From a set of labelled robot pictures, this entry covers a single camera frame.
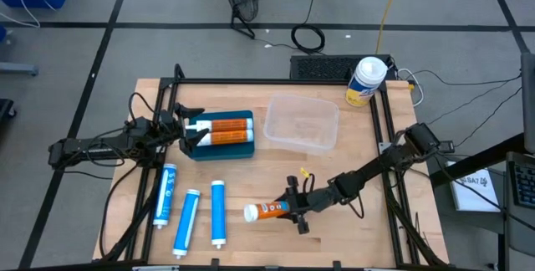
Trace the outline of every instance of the yellow cable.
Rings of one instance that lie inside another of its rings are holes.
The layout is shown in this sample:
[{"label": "yellow cable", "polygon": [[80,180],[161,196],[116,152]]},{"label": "yellow cable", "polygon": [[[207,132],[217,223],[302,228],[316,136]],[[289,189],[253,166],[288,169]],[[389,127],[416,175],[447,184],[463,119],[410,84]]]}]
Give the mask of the yellow cable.
[{"label": "yellow cable", "polygon": [[385,25],[386,15],[388,15],[388,10],[390,9],[390,5],[392,5],[393,1],[394,0],[388,0],[388,4],[386,5],[385,9],[385,14],[383,14],[383,18],[381,19],[381,26],[379,27],[379,37],[377,38],[377,46],[375,46],[375,54],[379,54],[381,39],[383,38],[383,27]]}]

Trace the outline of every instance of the orange toothpaste tube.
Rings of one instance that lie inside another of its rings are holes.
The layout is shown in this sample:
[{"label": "orange toothpaste tube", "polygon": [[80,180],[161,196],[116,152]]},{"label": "orange toothpaste tube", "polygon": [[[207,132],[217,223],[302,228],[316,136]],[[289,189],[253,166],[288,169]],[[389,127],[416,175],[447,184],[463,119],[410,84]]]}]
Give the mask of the orange toothpaste tube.
[{"label": "orange toothpaste tube", "polygon": [[199,120],[194,125],[187,125],[188,130],[223,132],[234,130],[252,130],[252,118],[233,120]]},{"label": "orange toothpaste tube", "polygon": [[236,130],[208,133],[202,137],[197,146],[217,146],[250,142],[254,140],[252,130]]},{"label": "orange toothpaste tube", "polygon": [[270,217],[280,217],[290,212],[290,206],[285,201],[247,204],[243,208],[243,216],[246,222],[255,222]]}]

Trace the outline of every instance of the wooden table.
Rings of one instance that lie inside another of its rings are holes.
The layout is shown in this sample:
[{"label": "wooden table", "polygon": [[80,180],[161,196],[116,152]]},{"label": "wooden table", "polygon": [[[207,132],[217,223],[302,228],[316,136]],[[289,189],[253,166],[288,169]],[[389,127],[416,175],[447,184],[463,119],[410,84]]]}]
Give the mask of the wooden table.
[{"label": "wooden table", "polygon": [[[135,90],[143,94],[149,103],[155,103],[158,82],[158,79],[140,79]],[[283,194],[287,186],[286,176],[295,175],[302,181],[303,176],[299,172],[302,166],[316,175],[316,187],[324,187],[329,178],[343,171],[358,169],[377,157],[369,106],[355,108],[348,105],[344,92],[344,86],[334,85],[180,84],[177,101],[187,107],[203,107],[207,112],[252,110],[256,151],[252,159],[196,162],[182,154],[178,146],[169,148],[166,162],[178,165],[178,182],[169,225],[154,231],[149,263],[209,265],[212,258],[219,258],[221,265],[233,266],[332,267],[333,261],[339,260],[344,267],[394,267],[380,176],[366,183],[361,192],[364,219],[358,219],[348,206],[333,206],[321,213],[309,212],[306,217],[310,233],[304,235],[299,235],[296,225],[287,220],[245,223],[243,219],[244,205],[270,202]],[[388,92],[395,129],[401,130],[414,124],[415,112],[407,83],[388,82]],[[270,98],[275,93],[334,102],[339,107],[335,148],[322,156],[312,156],[272,147],[262,128]],[[151,118],[151,113],[138,98],[135,98],[133,107],[136,116]],[[381,108],[380,118],[384,119]],[[384,123],[382,128],[386,139]],[[118,167],[114,182],[132,166],[133,162]],[[414,165],[414,168],[427,173],[425,164]],[[140,171],[135,171],[119,185],[110,201],[104,231],[107,251],[130,223],[139,179]],[[210,193],[213,180],[226,183],[227,245],[221,250],[211,245]],[[418,212],[422,235],[425,234],[438,257],[448,261],[431,183],[426,177],[413,172],[406,173],[405,183],[413,220]],[[171,250],[186,189],[189,188],[201,191],[201,200],[188,254],[177,260]],[[144,231],[145,224],[142,224],[138,231],[135,258],[140,256]],[[409,262],[403,229],[400,230],[400,240],[404,260]],[[99,257],[96,249],[94,256]]]}]

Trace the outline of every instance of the blue toothpaste tube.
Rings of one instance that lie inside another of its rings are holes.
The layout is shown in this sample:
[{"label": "blue toothpaste tube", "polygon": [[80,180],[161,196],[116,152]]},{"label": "blue toothpaste tube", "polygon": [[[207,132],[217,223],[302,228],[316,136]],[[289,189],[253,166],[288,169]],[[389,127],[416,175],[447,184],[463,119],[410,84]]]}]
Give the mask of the blue toothpaste tube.
[{"label": "blue toothpaste tube", "polygon": [[158,192],[158,206],[154,215],[152,225],[161,229],[169,223],[171,214],[171,203],[173,201],[173,190],[175,189],[176,165],[167,163],[164,165],[161,175],[160,191]]},{"label": "blue toothpaste tube", "polygon": [[173,247],[173,254],[178,259],[187,254],[187,246],[190,243],[200,195],[201,192],[197,190],[187,190],[184,206],[182,207],[181,221],[178,223],[178,230],[176,231],[175,246]]},{"label": "blue toothpaste tube", "polygon": [[211,244],[217,249],[227,243],[227,225],[225,224],[225,182],[211,182]]}]

